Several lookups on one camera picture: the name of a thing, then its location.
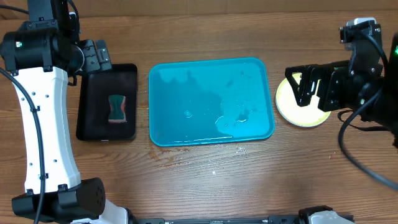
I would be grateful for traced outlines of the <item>green and pink sponge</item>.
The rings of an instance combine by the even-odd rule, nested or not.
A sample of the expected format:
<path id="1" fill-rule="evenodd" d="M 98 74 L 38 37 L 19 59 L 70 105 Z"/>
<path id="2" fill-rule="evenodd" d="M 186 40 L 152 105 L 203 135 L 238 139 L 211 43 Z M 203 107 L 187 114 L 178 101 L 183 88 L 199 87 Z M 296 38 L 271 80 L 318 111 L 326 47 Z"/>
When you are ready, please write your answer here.
<path id="1" fill-rule="evenodd" d="M 108 97 L 110 105 L 110 113 L 108 121 L 110 123 L 125 123 L 126 122 L 126 97 L 123 95 L 110 95 Z"/>

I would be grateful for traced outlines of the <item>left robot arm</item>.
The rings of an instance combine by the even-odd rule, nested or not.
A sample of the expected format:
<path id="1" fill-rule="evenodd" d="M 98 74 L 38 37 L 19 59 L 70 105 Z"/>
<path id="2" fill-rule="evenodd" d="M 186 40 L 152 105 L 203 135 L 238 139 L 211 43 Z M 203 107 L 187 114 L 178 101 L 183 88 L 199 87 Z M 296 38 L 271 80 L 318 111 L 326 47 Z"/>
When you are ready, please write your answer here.
<path id="1" fill-rule="evenodd" d="M 133 223 L 127 208 L 105 196 L 101 179 L 83 180 L 76 166 L 67 117 L 67 87 L 76 76 L 109 71 L 106 49 L 55 20 L 25 22 L 1 43 L 1 73 L 21 106 L 27 174 L 13 212 L 34 222 Z"/>

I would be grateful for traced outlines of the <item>yellow-green plate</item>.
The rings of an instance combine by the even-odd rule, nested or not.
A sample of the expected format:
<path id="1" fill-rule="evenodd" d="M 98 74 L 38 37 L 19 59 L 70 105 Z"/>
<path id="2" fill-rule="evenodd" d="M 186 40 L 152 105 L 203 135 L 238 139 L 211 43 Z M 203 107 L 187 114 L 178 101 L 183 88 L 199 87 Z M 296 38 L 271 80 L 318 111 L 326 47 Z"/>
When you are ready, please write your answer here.
<path id="1" fill-rule="evenodd" d="M 313 95 L 309 105 L 298 106 L 286 78 L 278 86 L 275 95 L 276 107 L 281 116 L 288 122 L 304 128 L 318 126 L 329 118 L 330 111 L 324 112 L 318 108 L 319 100 L 317 95 Z"/>

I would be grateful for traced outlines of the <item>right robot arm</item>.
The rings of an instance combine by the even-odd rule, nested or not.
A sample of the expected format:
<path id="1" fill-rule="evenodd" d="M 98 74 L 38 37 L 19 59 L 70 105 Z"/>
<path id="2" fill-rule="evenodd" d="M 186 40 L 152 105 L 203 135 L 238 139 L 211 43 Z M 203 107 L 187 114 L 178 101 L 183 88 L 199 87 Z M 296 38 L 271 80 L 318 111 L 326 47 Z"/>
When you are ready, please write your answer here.
<path id="1" fill-rule="evenodd" d="M 375 102 L 361 112 L 361 119 L 377 122 L 396 135 L 397 38 L 392 40 L 390 58 L 385 63 L 379 63 L 384 56 L 379 35 L 356 31 L 343 39 L 353 48 L 349 60 L 286 68 L 285 77 L 296 104 L 307 106 L 317 95 L 317 107 L 324 112 L 343 108 L 357 111 L 376 95 Z"/>

